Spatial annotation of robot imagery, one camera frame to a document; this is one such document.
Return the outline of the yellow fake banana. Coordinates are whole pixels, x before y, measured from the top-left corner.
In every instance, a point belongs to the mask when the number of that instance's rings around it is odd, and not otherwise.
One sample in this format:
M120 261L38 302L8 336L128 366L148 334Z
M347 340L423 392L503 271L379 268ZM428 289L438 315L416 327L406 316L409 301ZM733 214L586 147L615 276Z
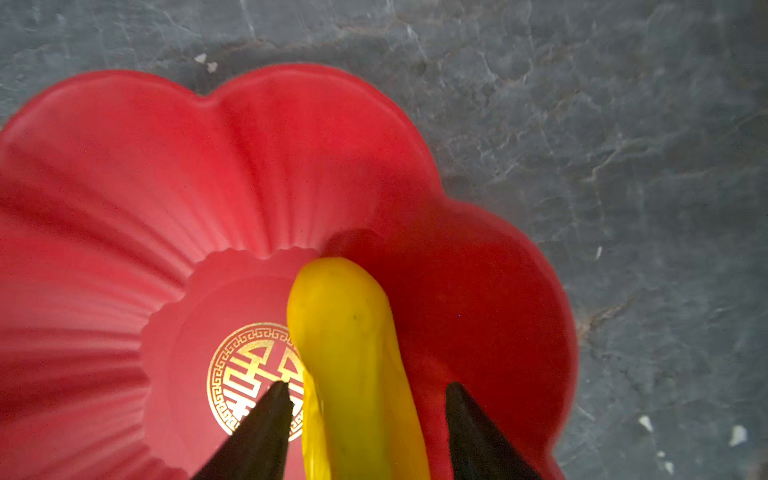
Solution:
M392 310L380 284L350 260L313 260L291 287L287 325L304 366L307 478L429 478Z

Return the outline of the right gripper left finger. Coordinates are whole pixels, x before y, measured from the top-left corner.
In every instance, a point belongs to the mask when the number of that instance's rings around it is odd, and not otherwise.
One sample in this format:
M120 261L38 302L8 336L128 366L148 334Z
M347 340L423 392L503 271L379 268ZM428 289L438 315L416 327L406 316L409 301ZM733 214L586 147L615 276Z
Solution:
M273 383L229 439L192 479L282 479L292 409L288 384L282 381Z

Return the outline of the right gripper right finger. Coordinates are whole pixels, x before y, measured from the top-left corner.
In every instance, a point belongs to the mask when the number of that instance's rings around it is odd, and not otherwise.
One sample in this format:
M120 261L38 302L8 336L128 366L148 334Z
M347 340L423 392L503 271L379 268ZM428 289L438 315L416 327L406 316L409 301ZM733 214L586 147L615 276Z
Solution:
M445 413L455 479L542 479L458 382L446 388Z

